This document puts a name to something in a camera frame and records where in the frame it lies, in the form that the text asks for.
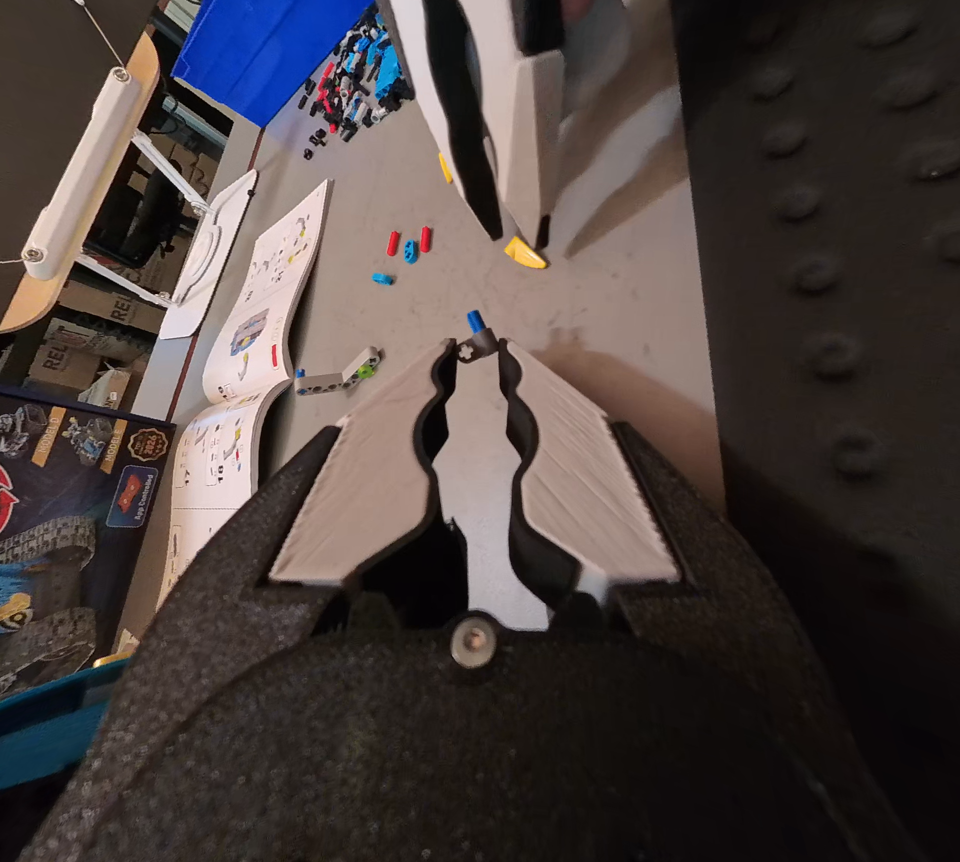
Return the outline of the robot kit box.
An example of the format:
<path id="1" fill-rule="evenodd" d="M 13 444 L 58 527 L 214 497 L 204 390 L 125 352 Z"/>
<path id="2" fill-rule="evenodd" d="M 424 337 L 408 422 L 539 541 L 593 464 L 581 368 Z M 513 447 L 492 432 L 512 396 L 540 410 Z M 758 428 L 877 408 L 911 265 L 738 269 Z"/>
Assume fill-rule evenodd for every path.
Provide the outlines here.
<path id="1" fill-rule="evenodd" d="M 1 389 L 1 699 L 109 655 L 175 424 Z"/>

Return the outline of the shelf with cardboard boxes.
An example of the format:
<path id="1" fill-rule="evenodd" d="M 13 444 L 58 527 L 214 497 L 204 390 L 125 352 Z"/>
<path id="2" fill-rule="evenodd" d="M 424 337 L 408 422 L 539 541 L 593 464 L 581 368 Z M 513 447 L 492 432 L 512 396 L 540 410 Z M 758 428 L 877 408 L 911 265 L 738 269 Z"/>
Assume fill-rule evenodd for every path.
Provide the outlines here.
<path id="1" fill-rule="evenodd" d="M 139 129 L 207 198 L 233 122 L 186 86 L 162 82 Z M 201 216 L 136 147 L 129 146 L 81 252 L 150 296 L 170 296 Z M 75 398 L 103 372 L 141 375 L 160 334 L 162 306 L 75 264 L 49 312 L 2 335 L 2 383 Z"/>

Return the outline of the instruction booklet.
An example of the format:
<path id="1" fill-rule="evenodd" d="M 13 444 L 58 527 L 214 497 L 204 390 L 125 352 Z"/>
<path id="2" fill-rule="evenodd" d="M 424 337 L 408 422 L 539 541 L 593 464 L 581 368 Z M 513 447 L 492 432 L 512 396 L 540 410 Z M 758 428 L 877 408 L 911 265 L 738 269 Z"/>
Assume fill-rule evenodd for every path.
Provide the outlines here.
<path id="1" fill-rule="evenodd" d="M 319 254 L 333 185 L 325 180 L 254 244 L 246 279 L 204 366 L 208 405 L 186 425 L 175 449 L 157 607 L 258 490 L 261 431 L 294 379 L 290 330 Z"/>

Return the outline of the grey angled beam brick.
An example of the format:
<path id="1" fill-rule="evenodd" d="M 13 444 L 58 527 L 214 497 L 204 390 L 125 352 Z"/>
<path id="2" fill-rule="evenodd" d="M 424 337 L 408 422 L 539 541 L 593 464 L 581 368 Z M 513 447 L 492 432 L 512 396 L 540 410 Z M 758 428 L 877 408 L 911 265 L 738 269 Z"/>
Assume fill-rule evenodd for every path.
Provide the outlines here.
<path id="1" fill-rule="evenodd" d="M 308 376 L 306 371 L 300 368 L 294 377 L 295 394 L 303 397 L 351 390 L 373 377 L 381 361 L 381 351 L 375 347 L 367 347 L 341 372 Z"/>

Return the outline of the pile of building bricks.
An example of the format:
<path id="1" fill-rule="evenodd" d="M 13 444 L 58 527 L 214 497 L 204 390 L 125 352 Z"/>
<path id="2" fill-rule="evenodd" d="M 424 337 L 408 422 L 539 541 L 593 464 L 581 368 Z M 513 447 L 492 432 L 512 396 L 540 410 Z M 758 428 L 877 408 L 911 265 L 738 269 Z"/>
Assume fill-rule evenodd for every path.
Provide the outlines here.
<path id="1" fill-rule="evenodd" d="M 311 124 L 303 159 L 331 140 L 350 142 L 414 97 L 386 21 L 371 4 L 299 90 L 296 108 Z"/>

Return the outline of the dark partition panel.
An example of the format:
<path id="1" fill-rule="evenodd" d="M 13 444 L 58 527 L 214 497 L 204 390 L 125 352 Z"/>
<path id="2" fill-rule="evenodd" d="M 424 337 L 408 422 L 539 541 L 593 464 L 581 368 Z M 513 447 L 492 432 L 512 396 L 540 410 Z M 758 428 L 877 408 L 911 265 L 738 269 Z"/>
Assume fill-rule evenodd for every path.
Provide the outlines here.
<path id="1" fill-rule="evenodd" d="M 84 0 L 128 61 L 159 0 Z M 17 257 L 117 61 L 71 0 L 1 0 L 1 248 Z"/>

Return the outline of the grey desk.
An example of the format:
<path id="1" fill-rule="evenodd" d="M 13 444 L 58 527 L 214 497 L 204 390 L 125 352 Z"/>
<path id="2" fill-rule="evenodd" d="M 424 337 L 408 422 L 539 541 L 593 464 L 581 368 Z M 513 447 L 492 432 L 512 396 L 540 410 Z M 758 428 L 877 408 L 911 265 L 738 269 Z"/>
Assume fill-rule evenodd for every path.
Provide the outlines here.
<path id="1" fill-rule="evenodd" d="M 465 339 L 479 310 L 616 421 L 627 421 L 714 506 L 724 504 L 714 390 L 669 0 L 622 0 L 630 53 L 591 108 L 566 125 L 563 189 L 545 255 L 516 264 L 446 183 L 412 101 L 350 143 L 303 158 L 311 126 L 290 99 L 265 128 L 238 121 L 214 183 L 259 172 L 206 321 L 194 340 L 155 346 L 134 412 L 185 426 L 208 403 L 203 369 L 244 282 L 258 236 L 325 179 L 334 183 L 318 259 L 291 328 L 294 367 L 343 370 L 374 346 L 376 375 L 349 392 L 273 403 L 261 442 L 266 479 L 427 349 Z M 413 265 L 407 240 L 433 231 Z M 386 254 L 391 231 L 398 253 Z M 374 283 L 374 272 L 394 285 Z"/>

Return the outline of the white desk lamp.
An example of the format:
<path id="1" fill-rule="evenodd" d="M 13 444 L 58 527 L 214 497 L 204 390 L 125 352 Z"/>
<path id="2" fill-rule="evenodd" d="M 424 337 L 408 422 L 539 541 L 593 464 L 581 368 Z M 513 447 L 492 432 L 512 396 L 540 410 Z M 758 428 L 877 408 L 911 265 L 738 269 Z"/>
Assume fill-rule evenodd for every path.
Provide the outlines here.
<path id="1" fill-rule="evenodd" d="M 11 299 L 2 301 L 2 333 L 16 332 L 48 315 L 74 265 L 80 265 L 162 308 L 162 340 L 188 338 L 205 320 L 234 242 L 256 193 L 258 172 L 250 170 L 207 202 L 173 167 L 138 122 L 160 80 L 160 62 L 147 36 L 124 62 L 85 0 L 70 0 L 89 17 L 117 64 L 109 71 L 48 204 L 27 235 L 16 236 L 15 257 L 2 259 L 2 274 L 20 273 Z M 185 197 L 198 230 L 172 296 L 149 292 L 86 254 L 83 244 L 102 208 L 129 147 L 144 155 Z"/>

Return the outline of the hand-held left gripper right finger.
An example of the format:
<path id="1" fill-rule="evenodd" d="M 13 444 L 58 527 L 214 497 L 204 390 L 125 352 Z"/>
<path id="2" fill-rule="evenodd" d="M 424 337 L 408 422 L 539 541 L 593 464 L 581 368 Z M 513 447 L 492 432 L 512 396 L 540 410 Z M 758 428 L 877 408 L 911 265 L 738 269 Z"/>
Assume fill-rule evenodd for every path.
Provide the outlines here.
<path id="1" fill-rule="evenodd" d="M 520 464 L 510 557 L 525 583 L 677 583 L 682 570 L 641 484 L 593 401 L 512 340 L 501 390 Z"/>

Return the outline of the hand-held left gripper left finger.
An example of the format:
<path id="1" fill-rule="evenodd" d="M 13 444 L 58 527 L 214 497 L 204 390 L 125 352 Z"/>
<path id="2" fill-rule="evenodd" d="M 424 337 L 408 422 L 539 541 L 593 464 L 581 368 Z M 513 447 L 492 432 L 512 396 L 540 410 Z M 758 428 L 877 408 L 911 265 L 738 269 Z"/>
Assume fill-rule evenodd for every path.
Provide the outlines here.
<path id="1" fill-rule="evenodd" d="M 443 339 L 341 420 L 270 581 L 343 585 L 430 526 L 457 364 L 457 342 Z"/>

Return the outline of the blue plastic bin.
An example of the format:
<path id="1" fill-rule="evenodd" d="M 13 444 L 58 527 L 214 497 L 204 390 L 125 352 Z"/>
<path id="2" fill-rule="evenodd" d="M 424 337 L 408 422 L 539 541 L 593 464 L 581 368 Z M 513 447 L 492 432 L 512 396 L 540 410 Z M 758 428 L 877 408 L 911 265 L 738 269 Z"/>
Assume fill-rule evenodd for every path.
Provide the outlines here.
<path id="1" fill-rule="evenodd" d="M 375 0 L 203 0 L 174 78 L 270 123 Z"/>

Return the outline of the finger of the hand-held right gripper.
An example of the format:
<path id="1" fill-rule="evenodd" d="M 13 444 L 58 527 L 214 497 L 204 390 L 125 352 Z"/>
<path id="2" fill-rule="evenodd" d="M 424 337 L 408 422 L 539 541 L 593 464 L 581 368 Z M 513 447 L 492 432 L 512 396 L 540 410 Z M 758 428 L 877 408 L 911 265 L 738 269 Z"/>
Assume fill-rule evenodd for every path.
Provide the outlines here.
<path id="1" fill-rule="evenodd" d="M 420 110 L 453 184 L 486 235 L 503 234 L 485 125 L 470 72 L 469 29 L 458 0 L 388 0 Z"/>
<path id="2" fill-rule="evenodd" d="M 566 33 L 560 0 L 458 0 L 472 38 L 498 196 L 534 246 L 558 192 Z"/>

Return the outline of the blue toy robot model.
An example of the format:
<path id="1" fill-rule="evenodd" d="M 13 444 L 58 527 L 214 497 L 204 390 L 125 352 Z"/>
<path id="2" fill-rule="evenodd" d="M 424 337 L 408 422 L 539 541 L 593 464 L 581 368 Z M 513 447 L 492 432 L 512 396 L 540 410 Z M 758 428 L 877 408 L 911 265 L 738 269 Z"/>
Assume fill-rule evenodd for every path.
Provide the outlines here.
<path id="1" fill-rule="evenodd" d="M 2 701 L 3 791 L 57 774 L 84 759 L 131 657 L 110 657 Z"/>

